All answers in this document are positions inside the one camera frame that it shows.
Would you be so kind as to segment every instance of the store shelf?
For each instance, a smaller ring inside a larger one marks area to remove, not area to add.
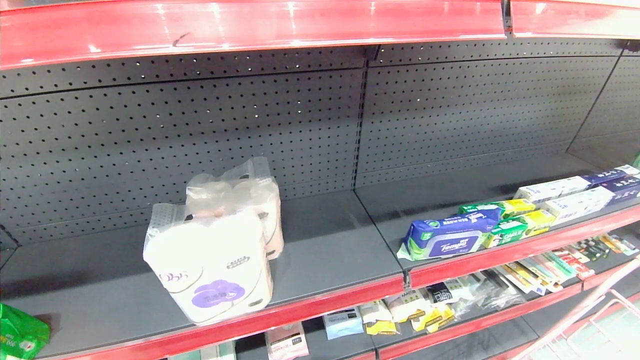
[[[640,38],[638,0],[511,0],[515,37]]]
[[[509,199],[521,185],[592,171],[597,169],[589,163],[560,154],[365,186],[356,193],[389,247],[397,251],[413,220],[445,218],[457,213],[462,204]],[[640,220],[638,204],[638,200],[624,202],[548,233],[490,250],[450,259],[399,262],[409,273],[412,288],[421,288],[617,229]]]
[[[515,318],[399,359],[484,360],[536,338],[536,333],[522,318]]]
[[[303,322],[309,355],[299,360],[360,360],[376,359],[373,340],[367,334],[354,334],[327,340],[322,318]],[[256,334],[236,342],[237,360],[265,360],[268,358],[264,334]]]
[[[581,289],[581,284],[575,284],[559,292],[550,293],[544,297],[497,312],[475,309],[463,315],[460,321],[452,323],[450,326],[433,334],[427,334],[425,331],[415,333],[409,323],[402,323],[402,335],[375,336],[373,340],[381,359],[396,359],[406,354],[450,342],[461,336],[513,320],[524,314],[572,297],[580,293]]]
[[[94,1],[5,10],[0,32],[0,69],[153,54],[506,37],[500,0]]]
[[[2,269],[3,302],[50,319],[40,357],[157,360],[402,292],[353,192],[284,201],[282,216],[272,301],[242,318],[190,325],[142,260],[146,226],[20,247]]]
[[[624,237],[624,239],[633,243],[635,246],[640,247],[640,238],[637,236],[639,225],[640,223],[634,223],[617,229],[613,231],[613,233]],[[607,271],[616,271],[633,258],[633,256],[626,256],[624,254],[611,254],[607,259],[590,261],[587,265],[595,270],[596,275],[588,278],[584,282],[581,282],[576,277],[566,281],[563,284],[564,289],[561,291],[548,293],[542,297],[538,295],[526,295],[526,303],[515,305],[502,311],[492,312],[475,309],[463,315],[458,322],[433,334],[426,334],[424,331],[414,333],[409,323],[403,323],[401,324],[402,335],[375,336],[373,340],[376,348],[379,350],[381,359],[395,359],[407,354],[411,354],[407,359],[431,359],[436,358],[435,355],[443,351],[448,352],[447,349],[454,349],[454,352],[460,351],[461,344],[473,345],[474,342],[469,343],[470,339],[466,337],[471,336],[482,339],[484,336],[483,331],[485,331],[483,329],[496,328],[498,324],[513,321],[513,319],[517,319],[519,316],[522,316],[519,321],[526,320],[538,335],[542,335],[545,329],[548,329],[555,321],[560,319],[559,314],[567,313],[586,296],[586,290],[592,288],[592,284],[599,284],[602,280],[606,279],[608,277]],[[615,288],[624,295],[632,295],[639,292],[639,275],[640,270],[636,270],[619,282]],[[500,341],[504,343],[501,347],[493,348],[492,354],[480,352],[479,354],[481,354],[482,357],[479,357],[479,359],[495,356],[500,352],[515,348],[537,338],[537,336],[533,338],[530,336],[527,337],[524,334],[522,330],[513,330],[513,333],[509,336],[494,337],[494,339],[500,339]],[[473,354],[473,352],[464,350],[462,354]],[[462,359],[464,357],[459,355],[459,357],[454,358]]]

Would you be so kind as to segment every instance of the wet wipes pack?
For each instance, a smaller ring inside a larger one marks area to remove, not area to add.
[[[501,209],[494,208],[442,220],[414,221],[397,256],[421,260],[474,252],[498,224],[501,214]]]

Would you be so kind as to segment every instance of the purple logo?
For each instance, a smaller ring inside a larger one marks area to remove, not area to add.
[[[230,302],[244,296],[242,286],[225,280],[216,280],[210,284],[199,286],[191,303],[197,307],[212,307],[222,302]]]

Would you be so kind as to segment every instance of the toilet paper pack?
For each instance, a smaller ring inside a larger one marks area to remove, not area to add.
[[[205,325],[264,308],[273,283],[256,213],[186,215],[185,206],[154,205],[143,249],[184,314]]]
[[[194,217],[222,217],[251,209],[262,222],[268,259],[277,258],[284,249],[280,190],[264,157],[252,158],[220,177],[194,176],[187,184],[186,206]]]

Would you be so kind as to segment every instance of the red shelf edge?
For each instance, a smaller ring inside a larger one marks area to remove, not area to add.
[[[595,2],[512,0],[513,36],[640,38],[640,1]]]
[[[513,244],[424,265],[409,271],[414,289],[551,251],[640,220],[640,205],[553,230]]]
[[[370,351],[366,354],[352,357],[351,360],[376,360],[376,351]]]
[[[382,299],[404,291],[401,274],[386,277],[346,289],[325,293],[290,304],[269,307],[226,322],[205,327],[189,327],[127,343],[103,347],[85,352],[54,357],[65,360],[157,360],[182,354],[207,345],[242,338],[267,329],[307,320],[330,311],[345,309],[365,302]],[[372,359],[370,354],[359,360]]]
[[[0,33],[2,70],[132,56],[506,38],[500,0],[93,1],[0,11]]]
[[[428,348],[445,341],[459,338],[460,336],[471,334],[472,332],[476,332],[478,330],[485,329],[487,327],[491,327],[508,320],[512,320],[551,304],[555,304],[556,302],[572,297],[580,293],[581,291],[582,284],[574,284],[556,293],[545,295],[538,299],[528,301],[524,304],[510,307],[506,310],[498,311],[496,313],[464,322],[459,325],[444,328],[440,331],[434,332],[433,334],[425,334],[423,336],[419,336],[402,343],[381,348],[378,350],[380,359],[397,359],[398,357],[410,354],[418,350],[422,350],[423,348]]]

